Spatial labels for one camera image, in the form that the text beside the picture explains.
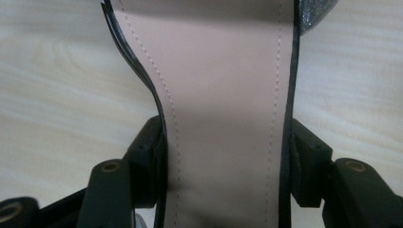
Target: wooden surface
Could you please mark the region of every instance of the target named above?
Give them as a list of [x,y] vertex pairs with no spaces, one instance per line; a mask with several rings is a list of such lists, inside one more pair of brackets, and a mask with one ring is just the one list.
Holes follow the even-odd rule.
[[[0,200],[48,205],[157,111],[96,0],[0,0]],[[403,2],[338,3],[301,39],[295,118],[403,195]],[[293,204],[294,227],[323,227]]]

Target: white stitching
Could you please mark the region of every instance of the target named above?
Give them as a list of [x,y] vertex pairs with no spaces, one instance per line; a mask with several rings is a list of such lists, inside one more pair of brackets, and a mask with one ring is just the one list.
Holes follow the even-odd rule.
[[166,95],[168,96],[169,102],[171,104],[171,109],[172,109],[172,115],[173,115],[173,119],[174,119],[174,123],[175,123],[175,130],[176,130],[176,141],[177,141],[177,165],[178,165],[178,170],[177,170],[177,174],[178,174],[178,194],[177,194],[177,202],[176,202],[176,208],[175,208],[175,220],[174,220],[174,227],[177,226],[177,221],[178,221],[178,208],[179,208],[179,192],[181,189],[181,168],[180,168],[180,164],[181,164],[181,153],[179,152],[179,127],[178,127],[178,120],[176,117],[176,113],[175,113],[175,106],[174,106],[174,102],[172,101],[171,98],[171,94],[169,93],[169,89],[166,86],[165,80],[163,79],[163,75],[161,74],[161,72],[158,70],[157,66],[155,65],[154,61],[152,60],[151,56],[148,54],[147,50],[145,49],[143,43],[140,41],[139,37],[136,35],[136,33],[134,32],[133,27],[131,27],[130,21],[128,20],[128,16],[125,12],[125,8],[124,5],[122,3],[122,0],[119,0],[120,4],[121,4],[121,8],[122,8],[122,12],[125,15],[125,20],[127,21],[127,24],[131,30],[131,33],[133,34],[134,38],[136,39],[137,43],[140,44],[140,48],[143,50],[143,52],[145,53],[145,55],[148,57],[148,60],[151,62],[152,66],[154,67],[155,71],[157,72],[157,74],[160,76],[161,82],[163,83],[163,87],[165,88],[166,91]]
[[276,97],[275,97],[275,104],[273,106],[273,120],[271,122],[271,133],[270,133],[270,140],[269,140],[269,156],[267,161],[267,178],[266,178],[266,210],[265,210],[265,224],[266,226],[269,225],[268,214],[269,214],[269,179],[270,179],[270,161],[271,161],[271,154],[272,154],[272,144],[273,144],[273,134],[275,130],[275,121],[277,115],[277,103],[278,103],[278,83],[279,83],[279,60],[280,60],[280,45],[281,45],[281,0],[278,1],[278,58],[277,58],[277,71],[276,71]]

